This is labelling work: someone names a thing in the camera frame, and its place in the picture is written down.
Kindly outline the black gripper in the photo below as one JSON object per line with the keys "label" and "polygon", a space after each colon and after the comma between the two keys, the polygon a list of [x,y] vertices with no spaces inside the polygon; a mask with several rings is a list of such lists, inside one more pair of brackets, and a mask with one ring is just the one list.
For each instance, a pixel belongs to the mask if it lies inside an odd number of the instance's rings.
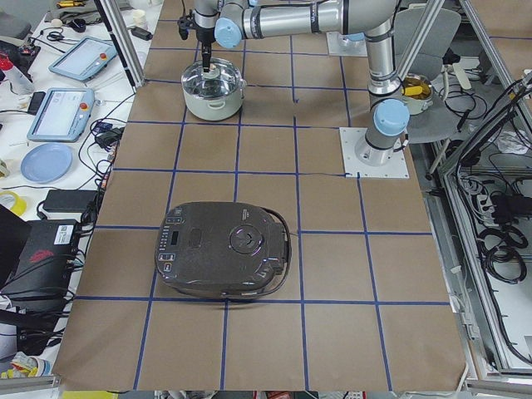
{"label": "black gripper", "polygon": [[196,38],[201,42],[202,70],[207,73],[210,71],[212,44],[214,39],[215,15],[205,16],[196,11],[190,11],[188,14],[179,18],[177,26],[180,38],[187,40],[189,31],[195,31]]}

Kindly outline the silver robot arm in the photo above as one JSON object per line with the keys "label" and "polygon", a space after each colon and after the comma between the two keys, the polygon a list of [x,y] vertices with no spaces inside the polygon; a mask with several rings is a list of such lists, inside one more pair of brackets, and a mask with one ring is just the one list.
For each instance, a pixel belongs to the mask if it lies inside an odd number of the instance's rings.
{"label": "silver robot arm", "polygon": [[401,79],[393,51],[393,1],[196,1],[178,20],[182,39],[189,31],[201,44],[204,68],[213,43],[231,49],[243,40],[338,32],[361,33],[366,41],[372,125],[355,145],[370,166],[385,165],[410,119],[401,102]]}

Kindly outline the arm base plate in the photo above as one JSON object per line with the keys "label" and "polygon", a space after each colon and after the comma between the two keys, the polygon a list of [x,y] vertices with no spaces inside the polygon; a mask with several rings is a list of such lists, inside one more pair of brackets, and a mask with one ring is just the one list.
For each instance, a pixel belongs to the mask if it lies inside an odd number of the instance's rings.
{"label": "arm base plate", "polygon": [[401,140],[391,149],[377,150],[366,141],[367,128],[340,127],[344,174],[347,178],[409,179]]}
{"label": "arm base plate", "polygon": [[328,32],[328,54],[338,57],[367,57],[365,35],[361,33],[342,35]]}

